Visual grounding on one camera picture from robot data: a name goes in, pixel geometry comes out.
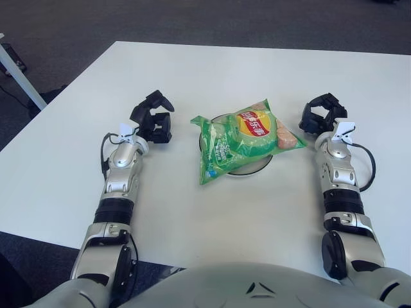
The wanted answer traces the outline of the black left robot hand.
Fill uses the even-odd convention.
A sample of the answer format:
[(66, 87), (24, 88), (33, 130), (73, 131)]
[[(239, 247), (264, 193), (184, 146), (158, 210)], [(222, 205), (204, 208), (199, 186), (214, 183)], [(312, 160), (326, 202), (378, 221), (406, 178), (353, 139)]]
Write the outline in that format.
[[(151, 109), (158, 107), (163, 107), (168, 112), (151, 114)], [(145, 141), (169, 143), (172, 137), (170, 112), (174, 111), (171, 102), (159, 90), (155, 90), (133, 109), (130, 120), (139, 125), (136, 134)]]

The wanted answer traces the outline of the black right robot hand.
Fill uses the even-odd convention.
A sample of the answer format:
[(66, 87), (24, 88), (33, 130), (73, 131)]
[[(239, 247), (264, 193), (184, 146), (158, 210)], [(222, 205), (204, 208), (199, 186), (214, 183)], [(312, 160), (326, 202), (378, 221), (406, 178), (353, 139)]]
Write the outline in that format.
[[(325, 117), (312, 111), (314, 107), (322, 107), (328, 113)], [(305, 133), (317, 136), (334, 131), (334, 123), (337, 118), (347, 118), (347, 110), (339, 103), (339, 100), (331, 93), (323, 94), (311, 100), (304, 107), (299, 128)]]

